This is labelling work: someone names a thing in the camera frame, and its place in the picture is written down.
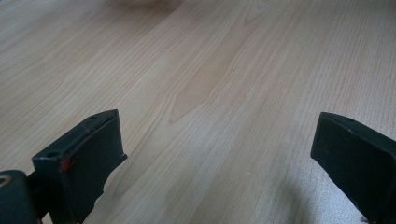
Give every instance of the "wooden floor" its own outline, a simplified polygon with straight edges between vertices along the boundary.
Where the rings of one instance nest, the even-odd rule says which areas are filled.
[[[396,138],[396,1],[0,1],[0,170],[113,108],[84,223],[361,223],[309,153],[321,111]]]

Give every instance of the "black clamp jaw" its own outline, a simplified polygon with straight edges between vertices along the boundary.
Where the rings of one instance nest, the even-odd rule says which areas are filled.
[[[353,119],[321,113],[311,157],[370,223],[396,223],[396,142]]]
[[[33,156],[35,171],[0,172],[0,224],[82,223],[123,153],[118,110],[93,115]]]

